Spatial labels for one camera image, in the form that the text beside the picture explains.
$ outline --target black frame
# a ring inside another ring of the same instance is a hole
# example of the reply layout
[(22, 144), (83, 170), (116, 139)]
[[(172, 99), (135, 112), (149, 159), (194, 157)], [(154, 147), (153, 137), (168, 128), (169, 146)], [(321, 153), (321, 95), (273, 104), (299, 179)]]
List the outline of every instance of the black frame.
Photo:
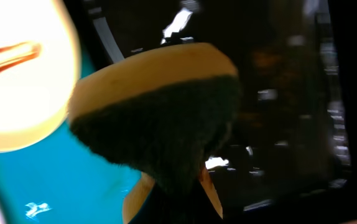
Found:
[[(96, 69), (109, 65), (110, 61), (81, 1), (64, 0), (64, 3)], [(248, 212), (238, 208), (237, 211), (232, 211), (238, 216), (226, 217), (226, 223), (341, 223), (357, 219), (357, 1), (329, 0), (329, 7), (346, 111), (351, 177), (341, 189), (326, 190), (326, 183), (321, 183), (311, 186), (310, 190), (326, 191), (311, 197), (287, 198), (285, 201)]]

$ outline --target blue background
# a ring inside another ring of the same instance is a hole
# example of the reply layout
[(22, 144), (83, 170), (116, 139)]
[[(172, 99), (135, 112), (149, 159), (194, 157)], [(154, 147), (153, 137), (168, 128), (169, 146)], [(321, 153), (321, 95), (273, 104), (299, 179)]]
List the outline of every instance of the blue background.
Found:
[[(82, 48), (81, 76), (94, 71)], [(8, 223), (122, 223), (123, 198), (139, 177), (91, 154), (63, 123), (37, 144), (0, 154), (0, 201)], [(33, 220), (30, 202), (52, 209)]]

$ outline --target brush head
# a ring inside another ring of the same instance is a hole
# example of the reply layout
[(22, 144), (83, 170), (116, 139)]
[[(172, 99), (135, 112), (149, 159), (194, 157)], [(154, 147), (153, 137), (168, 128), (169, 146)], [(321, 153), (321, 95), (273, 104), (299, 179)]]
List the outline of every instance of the brush head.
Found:
[(225, 141), (239, 103), (237, 71), (209, 44), (129, 57), (80, 80), (69, 104), (72, 133), (114, 164), (186, 195)]

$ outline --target teal surface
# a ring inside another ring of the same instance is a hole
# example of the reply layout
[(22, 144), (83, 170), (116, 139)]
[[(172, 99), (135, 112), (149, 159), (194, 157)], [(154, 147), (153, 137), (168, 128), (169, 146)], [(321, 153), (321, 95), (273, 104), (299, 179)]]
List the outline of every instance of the teal surface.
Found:
[[(82, 77), (93, 73), (82, 53)], [(122, 223), (122, 202), (140, 173), (91, 154), (63, 123), (41, 142), (0, 154), (0, 201), (9, 223)], [(28, 218), (28, 203), (51, 210)]]

